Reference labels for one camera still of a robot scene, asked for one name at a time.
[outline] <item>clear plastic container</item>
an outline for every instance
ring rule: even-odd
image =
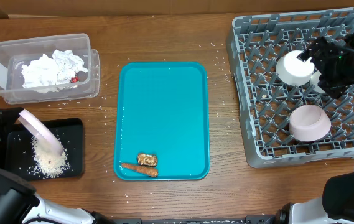
[[[78,72],[79,82],[23,88],[22,65],[30,65],[43,54],[71,50],[84,60],[88,72]],[[9,104],[91,98],[100,90],[100,59],[86,34],[57,35],[0,42],[0,96]]]

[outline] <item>baby carrot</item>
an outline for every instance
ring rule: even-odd
[[[127,163],[121,163],[121,166],[126,169],[138,172],[140,174],[148,175],[149,177],[157,177],[159,175],[159,171],[157,171],[157,169],[153,167],[139,166],[139,165],[133,165]]]

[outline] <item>crumpled paper towel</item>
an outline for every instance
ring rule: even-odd
[[[84,68],[84,61],[79,56],[74,55],[71,50],[64,52],[55,50],[52,58],[43,54],[38,60],[33,60],[30,65],[22,65],[22,74],[25,79],[23,88],[41,87],[70,83],[77,72],[88,72]],[[46,88],[35,90],[39,93],[48,91],[58,92],[62,88]]]

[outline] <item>gray dish rack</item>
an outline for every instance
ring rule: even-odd
[[[240,126],[246,160],[255,168],[289,166],[322,159],[354,158],[354,85],[334,100],[313,85],[288,86],[276,73],[277,61],[291,50],[304,50],[324,36],[344,44],[354,33],[354,8],[241,16],[232,22],[226,46],[240,102]],[[332,128],[316,142],[290,134],[290,113],[318,105]]]

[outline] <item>wooden table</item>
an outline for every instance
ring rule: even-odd
[[[61,205],[113,218],[233,218],[275,214],[286,203],[320,196],[330,177],[351,172],[354,160],[349,159],[272,169],[247,164],[238,95],[225,47],[236,16],[0,20],[0,41],[86,33],[100,54],[101,89],[96,98],[22,105],[42,121],[77,117],[85,125],[85,173],[79,178],[33,182],[38,193]],[[113,171],[120,70],[129,62],[155,61],[196,61],[207,70],[211,170],[202,180],[126,182]],[[8,107],[0,97],[0,108]]]

